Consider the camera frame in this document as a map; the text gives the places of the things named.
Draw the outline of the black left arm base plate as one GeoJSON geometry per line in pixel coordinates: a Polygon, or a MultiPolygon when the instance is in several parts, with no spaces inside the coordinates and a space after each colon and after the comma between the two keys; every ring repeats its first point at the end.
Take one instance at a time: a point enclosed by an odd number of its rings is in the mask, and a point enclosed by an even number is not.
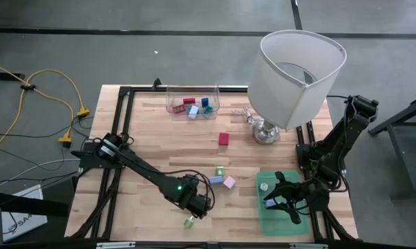
{"type": "Polygon", "coordinates": [[[71,154],[80,159],[79,167],[83,169],[123,169],[125,165],[116,158],[99,155],[98,142],[86,142],[82,150],[72,151],[71,154]]]}

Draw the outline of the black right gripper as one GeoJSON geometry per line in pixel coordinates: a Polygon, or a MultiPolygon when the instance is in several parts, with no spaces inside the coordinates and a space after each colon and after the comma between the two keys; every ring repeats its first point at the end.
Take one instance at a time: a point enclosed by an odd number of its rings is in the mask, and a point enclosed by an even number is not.
{"type": "Polygon", "coordinates": [[[276,172],[276,178],[279,180],[279,183],[276,184],[276,187],[264,198],[264,200],[275,199],[277,196],[283,197],[285,202],[277,201],[278,204],[273,205],[272,209],[287,212],[292,223],[300,224],[301,218],[299,210],[301,210],[301,207],[297,207],[296,204],[311,195],[310,186],[313,184],[312,180],[310,179],[302,183],[293,183],[287,181],[282,172],[276,172]]]}

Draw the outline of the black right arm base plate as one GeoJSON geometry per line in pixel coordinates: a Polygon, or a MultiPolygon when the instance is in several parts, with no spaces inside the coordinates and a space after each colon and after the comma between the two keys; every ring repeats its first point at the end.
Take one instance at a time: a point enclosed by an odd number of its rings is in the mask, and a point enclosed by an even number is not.
{"type": "Polygon", "coordinates": [[[348,152],[343,145],[331,148],[320,142],[296,146],[299,167],[311,172],[317,172],[324,165],[334,172],[346,173],[344,158],[348,152]]]}

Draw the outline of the white lamp with shade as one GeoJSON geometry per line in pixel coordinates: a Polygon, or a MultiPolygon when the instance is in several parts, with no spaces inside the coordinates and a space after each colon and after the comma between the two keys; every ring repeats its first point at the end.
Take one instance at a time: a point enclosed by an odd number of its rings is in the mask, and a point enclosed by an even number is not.
{"type": "Polygon", "coordinates": [[[262,38],[247,96],[259,119],[247,116],[253,139],[270,145],[280,130],[311,121],[347,60],[335,40],[306,30],[280,30],[262,38]]]}

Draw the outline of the black aluminium frame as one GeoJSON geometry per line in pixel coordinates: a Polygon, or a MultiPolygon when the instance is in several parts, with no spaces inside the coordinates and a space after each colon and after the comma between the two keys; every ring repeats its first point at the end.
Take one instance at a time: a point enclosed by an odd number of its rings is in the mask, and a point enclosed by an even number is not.
{"type": "Polygon", "coordinates": [[[203,219],[186,229],[189,213],[166,201],[157,187],[130,169],[123,169],[116,200],[102,213],[99,232],[109,225],[111,241],[134,241],[136,248],[196,246],[218,249],[290,248],[291,243],[314,243],[307,235],[267,237],[259,226],[256,175],[259,172],[294,171],[298,137],[285,131],[271,146],[259,145],[245,122],[249,107],[246,89],[220,90],[215,120],[175,121],[166,110],[164,87],[152,91],[139,85],[131,97],[133,108],[128,133],[133,151],[164,171],[194,169],[213,176],[219,166],[236,180],[232,189],[215,185],[216,203],[203,219]],[[229,144],[219,145],[219,133],[229,134],[229,144]]]}

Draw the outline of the white printed box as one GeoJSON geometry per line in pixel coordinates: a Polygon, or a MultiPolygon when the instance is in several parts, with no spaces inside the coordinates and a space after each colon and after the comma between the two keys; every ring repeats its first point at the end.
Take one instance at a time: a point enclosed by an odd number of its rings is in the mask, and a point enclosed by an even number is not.
{"type": "MultiPolygon", "coordinates": [[[[43,200],[41,185],[35,185],[14,194],[30,199],[43,200]]],[[[18,212],[2,212],[2,238],[4,242],[15,239],[48,222],[46,216],[18,212]]]]}

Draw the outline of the long silver bracket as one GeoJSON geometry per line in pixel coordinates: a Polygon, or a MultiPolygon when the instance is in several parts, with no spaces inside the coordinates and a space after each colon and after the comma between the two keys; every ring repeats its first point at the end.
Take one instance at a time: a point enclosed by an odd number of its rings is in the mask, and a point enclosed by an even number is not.
{"type": "Polygon", "coordinates": [[[290,249],[329,249],[328,245],[320,243],[291,243],[290,249]]]}
{"type": "Polygon", "coordinates": [[[136,247],[134,241],[110,241],[98,243],[95,249],[132,249],[136,247]]]}

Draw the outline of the clear plastic bin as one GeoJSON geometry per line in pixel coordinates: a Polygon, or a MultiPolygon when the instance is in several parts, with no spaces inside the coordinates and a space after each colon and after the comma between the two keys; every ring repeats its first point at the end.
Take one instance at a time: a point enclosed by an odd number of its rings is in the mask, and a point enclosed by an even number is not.
{"type": "Polygon", "coordinates": [[[215,120],[218,116],[218,111],[220,109],[220,89],[215,88],[182,88],[182,87],[167,87],[166,88],[166,110],[175,121],[206,121],[206,120],[215,120]],[[195,120],[188,118],[186,112],[174,114],[172,112],[172,107],[183,104],[184,98],[195,98],[195,104],[184,104],[185,107],[191,107],[196,105],[199,107],[199,112],[195,120]],[[203,112],[205,107],[202,107],[201,99],[208,98],[209,104],[213,107],[214,112],[212,113],[209,119],[204,118],[203,112]]]}

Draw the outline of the black beam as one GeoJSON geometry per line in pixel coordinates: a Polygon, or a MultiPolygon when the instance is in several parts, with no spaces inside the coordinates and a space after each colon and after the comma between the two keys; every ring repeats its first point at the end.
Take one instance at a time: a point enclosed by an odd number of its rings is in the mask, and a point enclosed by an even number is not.
{"type": "Polygon", "coordinates": [[[70,210],[69,205],[65,203],[31,199],[3,193],[0,193],[0,208],[3,212],[61,217],[67,216],[70,210]]]}

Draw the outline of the silver edge strip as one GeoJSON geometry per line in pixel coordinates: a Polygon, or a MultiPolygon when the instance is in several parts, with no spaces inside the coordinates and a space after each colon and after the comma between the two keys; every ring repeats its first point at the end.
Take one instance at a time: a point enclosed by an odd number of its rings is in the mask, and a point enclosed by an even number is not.
{"type": "Polygon", "coordinates": [[[218,87],[219,89],[248,89],[248,86],[245,85],[167,85],[167,87],[182,87],[182,88],[215,88],[218,87]]]}

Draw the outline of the green translucent plastic bin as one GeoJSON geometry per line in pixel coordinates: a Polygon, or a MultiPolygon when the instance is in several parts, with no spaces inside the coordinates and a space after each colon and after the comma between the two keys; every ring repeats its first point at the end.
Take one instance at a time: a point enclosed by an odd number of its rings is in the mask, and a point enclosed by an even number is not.
{"type": "Polygon", "coordinates": [[[259,172],[256,175],[256,199],[261,232],[267,237],[297,236],[309,234],[309,221],[300,214],[301,223],[294,224],[287,212],[267,210],[264,198],[275,188],[278,179],[274,172],[259,172]],[[267,191],[260,189],[261,183],[267,183],[267,191]]]}

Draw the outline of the black metal side table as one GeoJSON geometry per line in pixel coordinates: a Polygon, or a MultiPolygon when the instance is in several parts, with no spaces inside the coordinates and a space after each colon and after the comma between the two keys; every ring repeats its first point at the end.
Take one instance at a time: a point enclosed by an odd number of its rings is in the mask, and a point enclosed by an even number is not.
{"type": "Polygon", "coordinates": [[[391,118],[370,129],[371,136],[387,132],[393,149],[402,166],[406,169],[412,190],[392,195],[392,201],[416,199],[416,100],[391,118]]]}

